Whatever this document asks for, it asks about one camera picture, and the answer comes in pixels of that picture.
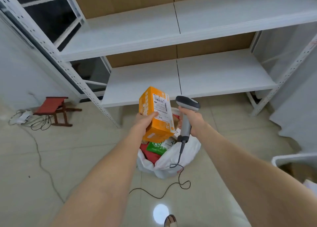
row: orange box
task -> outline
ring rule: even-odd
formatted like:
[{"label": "orange box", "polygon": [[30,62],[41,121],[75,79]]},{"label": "orange box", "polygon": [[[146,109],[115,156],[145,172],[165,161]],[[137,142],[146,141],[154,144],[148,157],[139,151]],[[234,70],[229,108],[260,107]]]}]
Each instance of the orange box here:
[{"label": "orange box", "polygon": [[153,118],[152,123],[146,129],[143,140],[162,143],[175,133],[170,98],[161,90],[149,87],[139,99],[139,112],[149,115],[154,111],[159,115]]}]

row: shelf board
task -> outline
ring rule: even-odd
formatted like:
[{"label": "shelf board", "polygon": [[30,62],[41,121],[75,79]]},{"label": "shelf board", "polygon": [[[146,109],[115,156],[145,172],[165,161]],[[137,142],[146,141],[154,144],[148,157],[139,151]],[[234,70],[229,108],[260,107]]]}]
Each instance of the shelf board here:
[{"label": "shelf board", "polygon": [[181,35],[210,39],[317,21],[317,0],[184,0]]},{"label": "shelf board", "polygon": [[149,86],[167,93],[171,100],[181,95],[176,60],[112,69],[101,105],[114,107],[138,104]]},{"label": "shelf board", "polygon": [[87,19],[61,56],[73,61],[150,49],[176,35],[179,28],[175,9],[173,3],[168,3]]},{"label": "shelf board", "polygon": [[313,21],[317,0],[184,0],[88,19],[60,54],[73,61]]},{"label": "shelf board", "polygon": [[181,58],[177,65],[182,95],[191,98],[276,86],[249,49]]}]

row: forearm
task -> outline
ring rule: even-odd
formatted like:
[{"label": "forearm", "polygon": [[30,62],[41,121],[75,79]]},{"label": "forearm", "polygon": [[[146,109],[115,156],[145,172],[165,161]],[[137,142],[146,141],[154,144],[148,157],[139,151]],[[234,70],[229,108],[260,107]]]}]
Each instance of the forearm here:
[{"label": "forearm", "polygon": [[132,128],[90,171],[60,210],[53,226],[119,226],[142,140]]},{"label": "forearm", "polygon": [[209,125],[197,138],[252,226],[317,226],[317,200],[301,183]]}]

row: green plastic bag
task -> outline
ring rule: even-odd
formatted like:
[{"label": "green plastic bag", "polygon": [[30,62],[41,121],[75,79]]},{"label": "green plastic bag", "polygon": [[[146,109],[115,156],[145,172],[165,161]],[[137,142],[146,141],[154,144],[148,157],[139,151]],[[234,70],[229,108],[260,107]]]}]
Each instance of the green plastic bag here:
[{"label": "green plastic bag", "polygon": [[146,150],[157,153],[159,155],[163,155],[168,149],[170,149],[174,144],[176,143],[176,140],[173,138],[168,138],[162,143],[152,143],[149,142],[149,145],[147,146]]}]

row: barcode scanner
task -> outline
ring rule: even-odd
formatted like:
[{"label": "barcode scanner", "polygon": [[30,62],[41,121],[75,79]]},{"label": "barcode scanner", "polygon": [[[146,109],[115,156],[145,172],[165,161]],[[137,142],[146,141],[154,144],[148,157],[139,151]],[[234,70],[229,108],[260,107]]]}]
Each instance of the barcode scanner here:
[{"label": "barcode scanner", "polygon": [[[190,109],[190,110],[195,111],[195,112],[200,109],[199,102],[197,102],[189,97],[177,96],[176,103],[183,108]],[[177,141],[182,143],[182,145],[180,147],[180,151],[179,151],[178,162],[177,162],[177,164],[170,166],[170,168],[175,168],[179,164],[180,156],[182,155],[182,152],[184,150],[184,146],[189,140],[189,136],[191,134],[191,129],[192,129],[191,123],[189,122],[186,114],[184,114],[183,115],[182,129],[180,130],[180,135],[177,137]]]}]

